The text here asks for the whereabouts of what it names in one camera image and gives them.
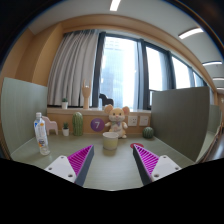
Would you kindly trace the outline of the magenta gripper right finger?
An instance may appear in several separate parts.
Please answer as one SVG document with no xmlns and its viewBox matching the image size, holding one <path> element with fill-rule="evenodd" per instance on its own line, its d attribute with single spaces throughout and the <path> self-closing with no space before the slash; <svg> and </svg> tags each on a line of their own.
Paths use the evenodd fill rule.
<svg viewBox="0 0 224 224">
<path fill-rule="evenodd" d="M 158 156 L 143 147 L 134 147 L 133 156 L 143 185 L 157 181 L 181 169 L 167 155 Z"/>
</svg>

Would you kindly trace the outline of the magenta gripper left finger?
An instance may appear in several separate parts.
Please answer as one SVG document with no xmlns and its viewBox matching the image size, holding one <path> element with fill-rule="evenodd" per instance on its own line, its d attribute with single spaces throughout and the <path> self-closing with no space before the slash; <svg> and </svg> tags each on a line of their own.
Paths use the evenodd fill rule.
<svg viewBox="0 0 224 224">
<path fill-rule="evenodd" d="M 94 146 L 89 145 L 68 157 L 64 155 L 59 156 L 48 167 L 46 167 L 45 170 L 82 186 L 85 182 L 93 156 Z"/>
</svg>

